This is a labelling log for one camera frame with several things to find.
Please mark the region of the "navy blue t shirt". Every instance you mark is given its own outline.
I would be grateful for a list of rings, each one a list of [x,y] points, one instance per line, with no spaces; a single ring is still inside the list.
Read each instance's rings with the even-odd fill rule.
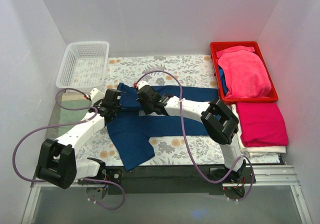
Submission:
[[[179,86],[163,85],[153,86],[160,94],[173,96],[180,95]],[[216,88],[200,88],[183,86],[182,97],[196,102],[210,102],[218,98]],[[182,136],[181,118],[179,116],[151,116],[140,115],[142,106],[137,101],[137,91],[122,82],[117,90],[125,92],[120,99],[122,105],[120,113],[107,124],[107,131],[126,171],[155,156],[154,148],[149,143],[151,137]],[[184,118],[186,134],[191,136],[208,136],[202,122]]]

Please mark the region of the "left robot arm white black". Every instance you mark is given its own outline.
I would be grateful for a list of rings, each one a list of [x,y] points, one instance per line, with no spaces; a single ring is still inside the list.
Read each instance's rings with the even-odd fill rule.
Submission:
[[[76,160],[76,156],[95,133],[119,114],[121,96],[122,92],[117,89],[107,89],[106,92],[92,89],[87,96],[91,107],[81,124],[76,124],[56,139],[46,139],[42,143],[35,176],[62,189],[85,178],[90,178],[95,184],[103,183],[107,177],[105,162],[93,157]]]

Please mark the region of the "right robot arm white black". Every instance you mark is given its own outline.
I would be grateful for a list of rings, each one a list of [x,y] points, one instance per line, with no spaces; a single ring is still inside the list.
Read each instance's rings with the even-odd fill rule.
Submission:
[[[193,159],[189,145],[186,144],[187,152],[198,173],[210,184],[219,184],[228,179],[237,183],[245,176],[246,161],[242,157],[237,144],[239,119],[219,98],[208,102],[198,102],[182,98],[183,88],[180,87],[179,97],[173,95],[160,95],[146,81],[134,84],[137,90],[137,101],[144,112],[149,115],[180,117],[184,141],[187,141],[184,118],[202,123],[209,137],[220,145],[224,158],[225,171],[223,177],[218,180],[210,180],[204,175]]]

